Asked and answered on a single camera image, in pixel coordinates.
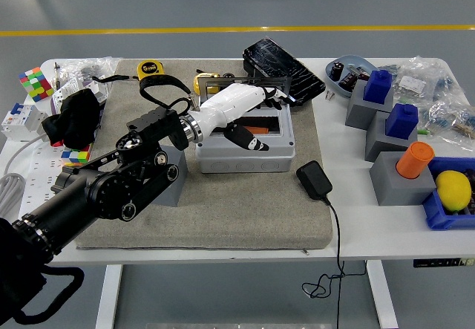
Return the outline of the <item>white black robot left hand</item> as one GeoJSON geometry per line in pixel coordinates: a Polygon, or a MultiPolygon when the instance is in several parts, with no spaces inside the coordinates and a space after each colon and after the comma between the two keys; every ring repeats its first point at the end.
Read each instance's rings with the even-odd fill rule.
{"type": "Polygon", "coordinates": [[[199,111],[189,111],[183,118],[191,128],[190,141],[199,143],[211,135],[216,128],[223,129],[224,137],[237,146],[252,151],[267,151],[268,145],[244,126],[235,123],[246,112],[265,100],[277,101],[286,94],[277,88],[265,88],[232,83],[205,101],[199,111]]]}

